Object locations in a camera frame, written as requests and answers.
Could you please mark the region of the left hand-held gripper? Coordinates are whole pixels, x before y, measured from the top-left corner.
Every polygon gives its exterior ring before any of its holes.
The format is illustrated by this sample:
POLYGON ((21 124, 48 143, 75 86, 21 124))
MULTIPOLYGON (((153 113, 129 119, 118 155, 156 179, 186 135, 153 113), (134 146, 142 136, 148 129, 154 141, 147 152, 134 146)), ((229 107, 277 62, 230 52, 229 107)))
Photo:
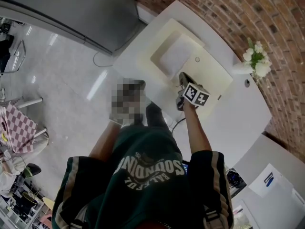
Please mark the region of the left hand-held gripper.
POLYGON ((109 105, 109 120, 117 126, 143 126, 151 100, 146 96, 146 82, 123 78, 113 87, 109 105))

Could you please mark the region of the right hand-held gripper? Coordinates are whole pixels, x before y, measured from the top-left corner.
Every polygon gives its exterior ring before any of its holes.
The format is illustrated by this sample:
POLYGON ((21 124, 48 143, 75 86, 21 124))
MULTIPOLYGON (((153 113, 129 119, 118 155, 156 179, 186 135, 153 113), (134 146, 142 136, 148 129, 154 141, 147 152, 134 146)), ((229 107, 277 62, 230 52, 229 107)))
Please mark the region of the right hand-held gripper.
POLYGON ((182 89, 178 92, 176 99, 177 110, 183 110, 184 101, 188 101, 196 108, 206 104, 210 94, 185 72, 180 72, 179 84, 182 89))

